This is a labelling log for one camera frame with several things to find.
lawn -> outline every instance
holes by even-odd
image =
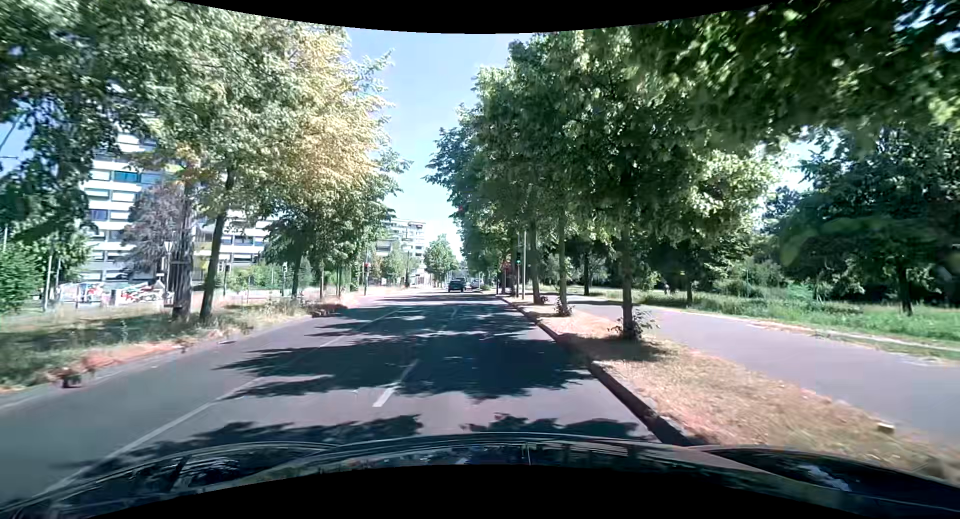
[[[76,365],[84,357],[109,365],[203,338],[248,334],[305,314],[288,301],[225,305],[201,325],[196,318],[172,322],[169,310],[144,304],[5,322],[0,329],[0,390],[49,382],[51,370]]]
[[[582,293],[581,286],[571,285],[571,293]],[[613,301],[622,300],[620,289],[592,287],[591,295]],[[691,309],[739,317],[768,318],[816,328],[897,336],[931,342],[960,341],[960,309],[915,305],[912,317],[904,316],[898,304],[849,304],[816,302],[803,299],[738,298],[724,294],[694,292],[693,305],[686,307],[686,294],[670,295],[661,291],[635,290],[633,301],[650,306]]]

median strip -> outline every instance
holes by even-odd
[[[585,311],[558,317],[552,306],[504,301],[588,359],[590,372],[665,443],[776,446],[908,470],[960,460],[952,447],[902,427],[888,434],[860,408],[732,361],[652,334],[616,338],[615,322]]]

tree trunk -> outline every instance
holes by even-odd
[[[562,211],[557,220],[557,263],[559,266],[559,305],[567,310],[567,213]]]
[[[223,192],[230,193],[236,184],[236,174],[234,169],[226,171],[226,182],[223,184]],[[217,214],[217,222],[213,227],[213,243],[210,246],[210,264],[206,267],[206,281],[203,283],[203,301],[199,305],[199,319],[207,321],[213,315],[213,291],[217,288],[217,265],[220,264],[220,244],[224,236],[224,225],[227,223],[227,210],[224,209]]]
[[[297,291],[300,289],[300,266],[303,258],[303,255],[299,255],[294,262],[294,279],[290,284],[290,297],[293,299],[297,299]]]
[[[691,279],[690,273],[687,273],[685,276],[686,279],[686,306],[690,307],[693,305],[693,279]]]
[[[900,309],[907,317],[913,317],[913,303],[910,301],[910,281],[906,279],[906,266],[896,263],[896,284],[899,287]]]
[[[533,282],[534,304],[541,303],[540,297],[540,245],[537,243],[537,223],[530,223],[530,257],[527,259],[530,267],[530,280]]]
[[[630,227],[620,228],[620,279],[623,281],[623,337],[633,339],[634,334],[634,261],[630,250]]]
[[[591,254],[583,254],[583,295],[591,295]]]
[[[193,193],[191,185],[183,187],[183,207],[180,216],[179,240],[173,251],[174,264],[170,263],[170,275],[174,276],[171,281],[175,287],[174,307],[170,312],[170,317],[180,322],[186,322],[190,319],[190,306],[193,305],[193,288],[191,276],[193,275],[193,200],[190,195]]]

grass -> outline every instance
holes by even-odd
[[[557,317],[546,307],[523,310],[707,442],[831,453],[906,470],[930,468],[931,457],[960,458],[904,427],[880,432],[881,420],[855,406],[680,343],[654,335],[625,341],[612,336],[613,321],[582,311]]]
[[[571,286],[574,293],[583,292]],[[591,294],[621,301],[619,289],[593,287]],[[694,292],[687,307],[683,293],[635,290],[633,301],[640,304],[692,309],[738,317],[767,318],[818,328],[906,338],[933,346],[960,346],[960,309],[915,305],[912,317],[904,316],[898,305],[816,302],[802,299],[739,298],[725,294]]]
[[[85,357],[109,365],[203,338],[248,334],[305,314],[286,301],[228,304],[218,307],[210,322],[194,318],[182,323],[172,322],[167,311],[158,312],[157,305],[145,304],[5,323],[0,330],[0,389],[49,382],[52,370],[76,366]]]

curb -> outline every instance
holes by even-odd
[[[708,442],[702,438],[699,438],[691,434],[686,430],[681,424],[677,421],[660,415],[657,413],[657,404],[653,399],[649,397],[642,397],[637,393],[634,393],[630,390],[629,383],[622,381],[620,378],[617,378],[611,374],[603,365],[597,363],[596,361],[590,359],[590,357],[577,349],[570,341],[560,337],[556,331],[550,329],[540,318],[535,317],[534,315],[528,313],[527,311],[521,309],[520,307],[514,305],[510,300],[505,297],[497,296],[499,299],[503,300],[511,309],[520,313],[523,317],[526,317],[527,320],[533,322],[539,329],[544,330],[546,335],[557,342],[559,345],[562,345],[564,348],[567,348],[573,352],[576,352],[580,356],[585,357],[588,360],[587,370],[590,372],[593,377],[600,381],[610,393],[616,397],[620,403],[623,403],[623,406],[627,408],[634,416],[640,419],[643,422],[643,425],[647,426],[647,429],[654,434],[654,437],[659,439],[660,442],[664,444],[672,444],[674,446],[699,446],[703,444],[708,444]]]

